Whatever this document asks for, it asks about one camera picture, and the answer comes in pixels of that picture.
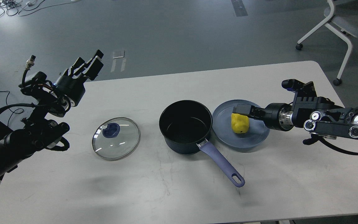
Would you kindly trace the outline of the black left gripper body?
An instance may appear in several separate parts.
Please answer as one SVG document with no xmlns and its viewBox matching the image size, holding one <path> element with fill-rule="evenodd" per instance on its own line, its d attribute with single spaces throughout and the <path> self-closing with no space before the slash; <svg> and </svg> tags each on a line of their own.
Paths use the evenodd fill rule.
<svg viewBox="0 0 358 224">
<path fill-rule="evenodd" d="M 58 77 L 54 85 L 60 93 L 68 96 L 73 106 L 76 107 L 85 94 L 85 81 L 86 77 L 84 76 L 70 77 L 63 75 Z"/>
</svg>

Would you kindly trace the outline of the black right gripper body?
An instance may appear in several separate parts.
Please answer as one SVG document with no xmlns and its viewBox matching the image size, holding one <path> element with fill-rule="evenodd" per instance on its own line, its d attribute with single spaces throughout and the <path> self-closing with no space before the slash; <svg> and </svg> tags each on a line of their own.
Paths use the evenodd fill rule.
<svg viewBox="0 0 358 224">
<path fill-rule="evenodd" d="M 286 103 L 271 103 L 260 112 L 260 120 L 269 129 L 289 131 L 293 128 L 291 107 Z"/>
</svg>

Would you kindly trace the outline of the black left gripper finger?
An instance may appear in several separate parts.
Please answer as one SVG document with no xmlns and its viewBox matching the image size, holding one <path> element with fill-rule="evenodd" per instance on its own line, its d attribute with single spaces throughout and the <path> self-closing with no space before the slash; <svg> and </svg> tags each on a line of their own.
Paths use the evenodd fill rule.
<svg viewBox="0 0 358 224">
<path fill-rule="evenodd" d="M 71 65 L 69 68 L 67 68 L 62 75 L 66 75 L 70 77 L 78 77 L 81 74 L 81 72 L 89 66 L 89 64 L 93 59 L 100 59 L 102 61 L 103 56 L 104 53 L 101 50 L 97 50 L 94 56 L 88 61 L 85 61 L 81 57 L 78 57 L 75 63 Z"/>
<path fill-rule="evenodd" d="M 80 81 L 86 80 L 94 81 L 103 67 L 103 63 L 100 59 L 93 59 L 89 66 L 85 68 L 80 74 Z"/>
</svg>

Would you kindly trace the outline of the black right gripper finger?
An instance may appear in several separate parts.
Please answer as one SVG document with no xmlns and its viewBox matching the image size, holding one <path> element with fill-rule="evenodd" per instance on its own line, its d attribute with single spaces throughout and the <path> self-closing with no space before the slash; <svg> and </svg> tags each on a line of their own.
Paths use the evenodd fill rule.
<svg viewBox="0 0 358 224">
<path fill-rule="evenodd" d="M 247 116 L 254 120 L 263 120 L 264 109 L 253 105 L 237 104 L 233 108 L 232 113 Z"/>
</svg>

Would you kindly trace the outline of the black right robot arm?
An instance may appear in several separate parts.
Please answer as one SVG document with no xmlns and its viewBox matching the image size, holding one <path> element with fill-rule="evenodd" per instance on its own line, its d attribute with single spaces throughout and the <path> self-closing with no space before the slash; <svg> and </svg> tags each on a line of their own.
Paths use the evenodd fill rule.
<svg viewBox="0 0 358 224">
<path fill-rule="evenodd" d="M 282 81 L 282 87 L 295 94 L 292 104 L 271 103 L 265 108 L 238 104 L 233 113 L 261 120 L 269 129 L 302 128 L 310 133 L 310 138 L 303 140 L 303 144 L 309 146 L 321 142 L 337 152 L 358 156 L 358 152 L 327 142 L 327 139 L 337 137 L 358 140 L 358 107 L 344 108 L 328 98 L 318 97 L 313 82 L 288 79 Z"/>
</svg>

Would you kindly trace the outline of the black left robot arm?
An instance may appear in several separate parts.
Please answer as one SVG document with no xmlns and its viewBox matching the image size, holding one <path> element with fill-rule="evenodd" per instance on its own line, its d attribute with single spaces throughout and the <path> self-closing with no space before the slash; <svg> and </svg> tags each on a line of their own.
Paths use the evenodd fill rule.
<svg viewBox="0 0 358 224">
<path fill-rule="evenodd" d="M 35 152 L 43 149 L 63 152 L 69 149 L 70 144 L 64 134 L 70 126 L 45 117 L 47 114 L 64 117 L 72 107 L 78 106 L 85 93 L 84 83 L 98 76 L 103 67 L 103 56 L 103 52 L 97 50 L 88 61 L 78 57 L 55 82 L 48 80 L 43 72 L 28 76 L 36 57 L 32 55 L 27 60 L 19 88 L 23 95 L 33 97 L 37 103 L 18 103 L 0 108 L 0 115 L 14 107 L 33 108 L 31 115 L 22 119 L 22 129 L 13 130 L 0 138 L 0 177 L 16 169 L 20 162 Z"/>
</svg>

